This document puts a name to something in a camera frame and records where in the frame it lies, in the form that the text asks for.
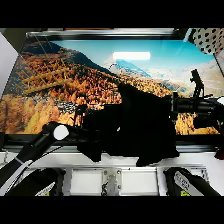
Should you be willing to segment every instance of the screen bezel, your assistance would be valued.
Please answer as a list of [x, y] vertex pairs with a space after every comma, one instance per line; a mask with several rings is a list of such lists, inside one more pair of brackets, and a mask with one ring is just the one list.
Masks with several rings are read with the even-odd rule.
[[[144, 31], [130, 31], [130, 30], [82, 30], [82, 31], [44, 31], [44, 32], [31, 32], [26, 34], [26, 39], [23, 43], [20, 53], [23, 51], [25, 42], [45, 40], [180, 40], [177, 31], [167, 31], [163, 29], [152, 29]], [[15, 146], [20, 148], [32, 138], [35, 134], [5, 134], [4, 146], [10, 146], [11, 150]], [[221, 135], [176, 135], [176, 145], [189, 146], [190, 148], [200, 148], [200, 151], [214, 151], [219, 147], [222, 142]], [[55, 146], [76, 146], [76, 142], [57, 141]]]

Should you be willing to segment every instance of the sky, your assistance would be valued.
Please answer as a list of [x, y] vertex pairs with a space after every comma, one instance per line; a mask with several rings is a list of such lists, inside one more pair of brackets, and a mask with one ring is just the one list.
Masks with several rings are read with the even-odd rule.
[[113, 52], [150, 52], [149, 60], [132, 60], [141, 69], [183, 68], [203, 64], [214, 59], [198, 48], [181, 40], [59, 40], [52, 41], [64, 48], [85, 54], [94, 63], [103, 66]]

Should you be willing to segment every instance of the landscape picture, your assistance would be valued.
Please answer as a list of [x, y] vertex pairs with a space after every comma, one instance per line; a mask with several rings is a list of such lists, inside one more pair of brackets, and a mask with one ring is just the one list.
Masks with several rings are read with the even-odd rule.
[[[114, 52], [150, 52], [148, 60], [115, 59]], [[117, 83], [129, 83], [159, 97], [177, 91], [193, 94], [197, 69], [205, 94], [224, 95], [224, 78], [213, 56], [179, 40], [26, 41], [0, 104], [0, 129], [6, 134], [37, 134], [50, 121], [73, 125], [75, 109], [121, 103]], [[196, 114], [179, 114], [176, 133], [219, 134], [195, 129]]]

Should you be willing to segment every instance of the wire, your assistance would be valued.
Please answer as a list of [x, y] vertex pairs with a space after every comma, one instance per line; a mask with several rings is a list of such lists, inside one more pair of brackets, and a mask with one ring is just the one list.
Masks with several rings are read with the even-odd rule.
[[[62, 147], [63, 147], [63, 146], [59, 146], [59, 147], [57, 147], [57, 148], [55, 148], [55, 149], [52, 149], [52, 150], [49, 151], [49, 152], [44, 153], [39, 159], [43, 158], [44, 156], [46, 156], [46, 155], [48, 155], [48, 154], [50, 154], [50, 153], [56, 151], [57, 149], [62, 148]], [[9, 192], [10, 189], [12, 189], [13, 187], [15, 187], [16, 183], [18, 182], [18, 180], [20, 179], [20, 177], [24, 174], [24, 172], [28, 169], [29, 166], [25, 167], [25, 168], [22, 170], [22, 172], [17, 176], [17, 178], [16, 178], [16, 180], [13, 182], [13, 184], [10, 185], [10, 186], [8, 187], [8, 189], [7, 189], [7, 191], [6, 191], [6, 194]]]

